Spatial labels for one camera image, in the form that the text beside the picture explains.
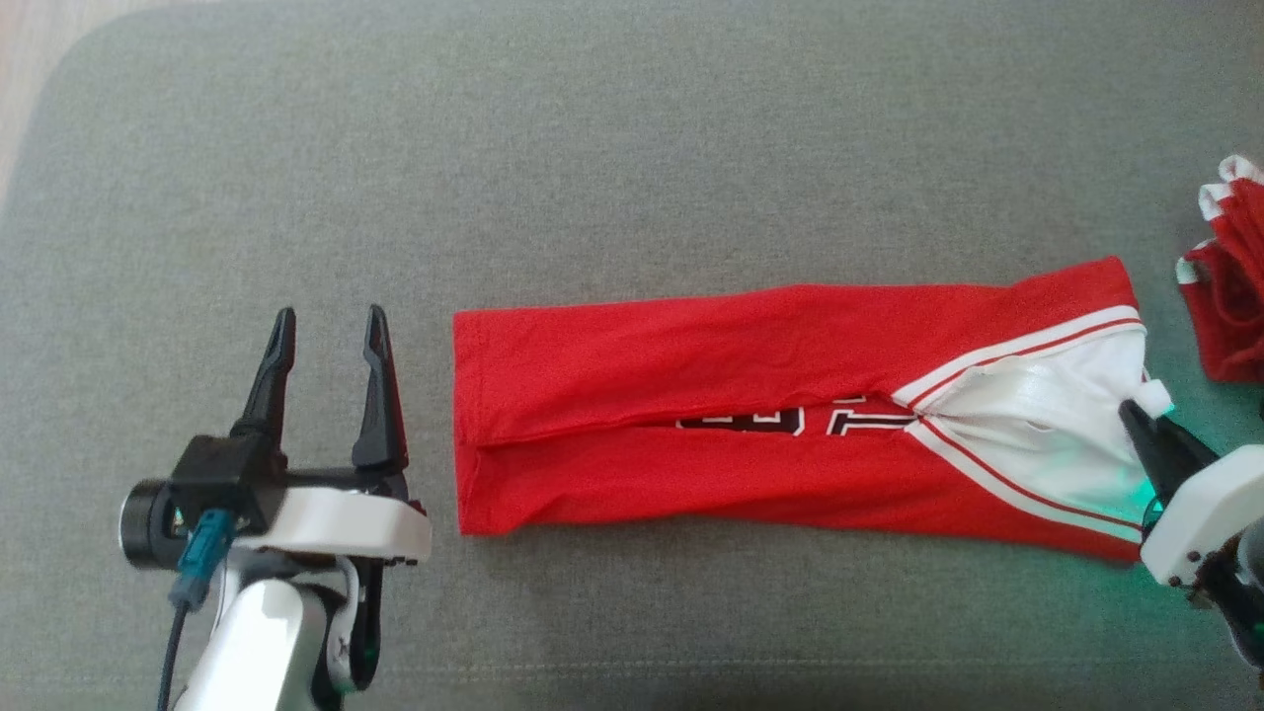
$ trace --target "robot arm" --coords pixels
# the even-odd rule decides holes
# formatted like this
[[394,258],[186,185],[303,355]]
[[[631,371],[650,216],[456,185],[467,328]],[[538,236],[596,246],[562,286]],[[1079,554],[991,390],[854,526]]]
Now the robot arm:
[[[204,517],[235,519],[231,545],[214,562],[215,628],[177,700],[181,711],[340,710],[377,671],[384,569],[430,555],[430,521],[403,477],[408,453],[386,314],[369,312],[368,395],[351,467],[288,468],[281,435],[293,354],[295,312],[284,309],[229,436],[195,436],[171,478],[138,483],[123,506],[120,545],[137,568],[183,571],[186,548],[197,541],[188,531]],[[324,572],[340,573],[343,590],[295,579]],[[197,592],[193,611],[206,595]]]
[[1160,584],[1215,605],[1239,654],[1264,671],[1264,445],[1221,458],[1133,400],[1120,417],[1155,490],[1141,562]]

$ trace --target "white trim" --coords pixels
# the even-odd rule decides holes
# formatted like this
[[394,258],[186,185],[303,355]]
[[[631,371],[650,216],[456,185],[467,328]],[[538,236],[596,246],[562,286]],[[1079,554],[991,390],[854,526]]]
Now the white trim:
[[808,429],[808,410],[799,407],[799,429],[794,430],[794,435],[799,436],[805,429]]
[[1133,391],[1133,402],[1150,417],[1158,420],[1170,412],[1176,405],[1172,402],[1172,393],[1163,381],[1145,381]]
[[[933,401],[935,397],[943,393],[952,382],[954,374],[961,373],[971,366],[976,366],[983,361],[992,361],[995,358],[1004,358],[1019,350],[1029,350],[1031,348],[1039,348],[1042,344],[1050,343],[1069,335],[1074,335],[1085,329],[1091,329],[1093,326],[1100,326],[1102,324],[1109,324],[1111,321],[1119,321],[1122,319],[1140,319],[1136,309],[1131,306],[1111,306],[1109,309],[1102,309],[1101,311],[1093,311],[1092,314],[1086,314],[1077,319],[1071,319],[1069,321],[1063,321],[1055,326],[1042,329],[1026,335],[1020,335],[1019,338],[997,343],[995,345],[987,345],[977,350],[971,350],[964,356],[958,356],[952,361],[939,366],[938,368],[930,371],[929,373],[921,376],[920,378],[905,385],[904,387],[896,390],[891,399],[896,405],[901,407],[909,407],[909,404],[918,400],[923,395],[927,396],[925,402],[923,402],[919,409],[925,409],[925,405]],[[1068,340],[1066,343],[1059,343],[1055,347],[1050,347],[1048,350],[1042,352],[1044,354],[1058,353],[1066,350],[1073,345],[1085,343],[1086,340],[1092,340],[1101,338],[1103,335],[1120,333],[1125,330],[1145,330],[1141,324],[1119,324],[1116,326],[1105,328],[1088,334],[1083,338],[1077,338],[1074,340]],[[933,393],[928,393],[928,390],[934,388]]]
[[1198,269],[1193,268],[1193,262],[1181,257],[1177,259],[1177,283],[1198,283]]
[[[940,431],[945,431],[944,428],[939,426]],[[1117,538],[1126,540],[1129,543],[1141,543],[1141,531],[1134,529],[1133,526],[1125,526],[1122,524],[1112,524],[1110,521],[1103,521],[1101,519],[1076,514],[1073,511],[1064,511],[1062,509],[1055,509],[1036,501],[1030,496],[1026,496],[1014,487],[1006,485],[1005,482],[996,478],[995,474],[980,467],[973,459],[966,457],[963,453],[957,450],[956,447],[948,444],[943,439],[930,431],[921,421],[910,425],[905,431],[911,434],[918,442],[920,442],[927,449],[935,453],[938,457],[943,458],[944,462],[952,464],[952,467],[966,474],[971,481],[978,486],[987,490],[988,493],[1000,498],[1001,501],[1014,506],[1015,509],[1038,516],[1047,521],[1053,521],[1057,524],[1066,524],[1068,526],[1076,526],[1081,529],[1088,529],[1097,531],[1100,534],[1109,535],[1111,538]]]
[[1198,210],[1202,213],[1202,219],[1210,223],[1224,215],[1225,211],[1220,209],[1220,201],[1232,194],[1234,191],[1222,182],[1212,182],[1200,187]]
[[1239,178],[1264,183],[1264,172],[1260,172],[1255,163],[1235,153],[1220,162],[1220,180],[1234,182]]
[[[1189,252],[1186,252],[1186,257],[1188,257],[1193,252],[1203,249],[1205,247],[1207,247],[1212,242],[1216,242],[1216,238],[1205,239],[1205,240],[1200,242],[1198,244],[1194,244],[1193,248],[1189,249]],[[1198,268],[1194,267],[1193,262],[1191,262],[1189,259],[1186,259],[1184,257],[1181,257],[1179,259],[1177,259],[1177,283],[1178,285],[1198,283],[1200,281],[1202,281],[1202,280],[1198,278]]]
[[866,420],[899,420],[901,423],[908,423],[910,419],[916,417],[913,412],[908,415],[872,415],[870,412],[857,412],[856,410],[834,410],[834,414],[857,415],[865,417]]
[[847,425],[843,425],[843,429],[839,430],[836,434],[834,433],[834,423],[829,423],[829,431],[825,433],[825,434],[829,434],[829,435],[833,435],[833,436],[846,436],[847,435],[847,430],[902,430],[906,426],[909,426],[909,419],[904,417],[899,423],[892,423],[890,425],[878,425],[878,424],[875,424],[875,423],[867,423],[867,424],[863,424],[863,425],[847,424]]

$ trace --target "red jersey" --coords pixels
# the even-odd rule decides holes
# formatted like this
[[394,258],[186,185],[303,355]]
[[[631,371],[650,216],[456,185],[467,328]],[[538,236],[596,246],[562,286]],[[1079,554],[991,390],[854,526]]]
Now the red jersey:
[[1136,559],[1122,264],[454,319],[460,528],[695,514]]

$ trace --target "white fabric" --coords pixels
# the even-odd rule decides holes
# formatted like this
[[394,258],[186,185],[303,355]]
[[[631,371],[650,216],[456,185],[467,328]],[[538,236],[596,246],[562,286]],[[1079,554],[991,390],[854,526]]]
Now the white fabric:
[[1232,194],[1232,189],[1222,182],[1212,182],[1200,187],[1198,210],[1202,211],[1202,219],[1210,223],[1211,220],[1224,215],[1225,211],[1220,209],[1220,201]]
[[1141,387],[1136,388],[1133,393],[1133,401],[1135,401],[1146,415],[1154,419],[1167,415],[1173,407],[1172,393],[1168,392],[1168,387],[1163,385],[1163,381],[1149,381],[1141,383]]
[[1144,356],[1138,323],[971,367],[909,431],[1024,511],[1139,541],[1153,488],[1119,405],[1141,385]]
[[[1207,247],[1212,242],[1215,242],[1215,239],[1205,239],[1205,240],[1200,242],[1198,244],[1196,244],[1194,248],[1191,249],[1191,252],[1194,252],[1197,249],[1202,249],[1203,247]],[[1194,263],[1191,262],[1189,259],[1186,259],[1184,257],[1178,258],[1177,259],[1177,283],[1179,283],[1179,285],[1198,283],[1200,281],[1202,281],[1202,278],[1198,275],[1198,267],[1194,266]]]

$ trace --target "red stripe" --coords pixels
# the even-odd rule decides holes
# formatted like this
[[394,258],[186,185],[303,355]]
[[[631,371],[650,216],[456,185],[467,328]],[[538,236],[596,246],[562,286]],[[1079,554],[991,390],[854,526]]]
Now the red stripe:
[[939,431],[939,429],[935,428],[935,425],[933,423],[930,423],[930,420],[921,420],[921,424],[924,424],[927,426],[927,429],[929,429],[935,436],[938,436],[939,439],[942,439],[949,447],[952,447],[957,452],[961,452],[966,457],[969,457],[971,462],[973,462],[973,463],[978,464],[980,467],[982,467],[983,471],[986,471],[987,473],[992,474],[992,477],[995,477],[997,481],[1002,482],[1005,486],[1012,488],[1014,491],[1021,493],[1023,496],[1026,496],[1028,498],[1030,498],[1033,501],[1039,501],[1040,504],[1044,504],[1045,506],[1053,506],[1054,509],[1058,509],[1059,511],[1067,511],[1068,514],[1077,514],[1079,516],[1088,516],[1090,519],[1097,519],[1100,521],[1106,521],[1109,524],[1117,524],[1120,526],[1127,526],[1130,529],[1141,530],[1141,526],[1139,524],[1131,524],[1131,522],[1127,522],[1127,521],[1122,521],[1120,519],[1112,519],[1110,516],[1103,516],[1101,514],[1095,514],[1092,511],[1082,511],[1079,509],[1074,509],[1074,507],[1067,506],[1064,504],[1058,504],[1057,501],[1049,501],[1048,498],[1045,498],[1043,496],[1039,496],[1036,493],[1031,493],[1030,491],[1020,487],[1019,485],[1016,485],[1016,483],[1011,482],[1010,479],[1005,478],[1004,476],[1001,476],[1000,472],[997,472],[992,467],[987,466],[986,462],[983,462],[982,459],[980,459],[978,457],[976,457],[973,452],[966,449],[961,444],[957,444],[952,439],[948,439],[948,435],[945,435],[944,433]]
[[1024,348],[1023,350],[1015,350],[1014,353],[1004,353],[1001,356],[996,356],[995,358],[987,358],[985,361],[980,361],[978,363],[972,363],[972,364],[966,366],[964,368],[957,371],[956,373],[945,377],[944,380],[937,382],[934,385],[934,387],[927,388],[921,395],[914,397],[911,401],[909,401],[909,409],[911,410],[911,409],[916,407],[918,402],[921,402],[923,400],[925,400],[925,397],[928,395],[930,395],[932,392],[939,390],[944,385],[947,385],[947,383],[957,380],[958,377],[961,377],[962,373],[964,373],[966,371],[968,371],[971,368],[977,368],[980,366],[987,366],[990,363],[995,363],[995,362],[1000,361],[1001,358],[1009,358],[1011,356],[1026,356],[1029,353],[1035,353],[1038,350],[1044,350],[1047,348],[1053,348],[1054,345],[1062,345],[1063,343],[1067,343],[1068,340],[1074,340],[1077,338],[1088,335],[1088,334],[1091,334],[1093,331],[1098,331],[1098,330],[1107,329],[1107,328],[1111,328],[1111,326],[1117,326],[1117,325],[1122,325],[1122,324],[1140,324],[1140,323],[1141,323],[1140,319],[1116,319],[1114,321],[1107,321],[1105,324],[1097,324],[1096,326],[1088,326],[1085,330],[1073,333],[1071,335],[1059,338],[1057,340],[1050,340],[1049,343],[1042,343],[1040,345],[1033,345],[1030,348]]

